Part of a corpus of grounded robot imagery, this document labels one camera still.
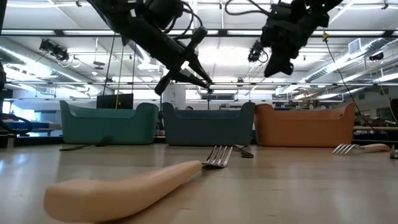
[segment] fork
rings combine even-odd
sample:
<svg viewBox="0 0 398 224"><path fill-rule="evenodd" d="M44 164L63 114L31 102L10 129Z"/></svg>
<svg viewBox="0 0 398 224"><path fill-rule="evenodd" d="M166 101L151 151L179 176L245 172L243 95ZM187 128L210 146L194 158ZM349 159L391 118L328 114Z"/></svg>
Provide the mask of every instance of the fork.
<svg viewBox="0 0 398 224"><path fill-rule="evenodd" d="M202 163L202 168L206 169L222 169L228 165L229 158L234 150L234 147L228 146L215 146L211 151L210 155L207 157L207 160Z"/></svg>
<svg viewBox="0 0 398 224"><path fill-rule="evenodd" d="M333 150L332 154L347 155L352 149L360 149L363 152L389 152L391 149L385 144L370 144L367 146L360 146L358 144L340 144Z"/></svg>
<svg viewBox="0 0 398 224"><path fill-rule="evenodd" d="M112 139L113 139L113 136L105 136L95 146L96 147L108 146L111 143ZM83 149L84 147L93 146L93 145L94 144L86 144L84 146L69 147L69 148L66 148L66 149L60 149L60 151L75 151L75 150Z"/></svg>

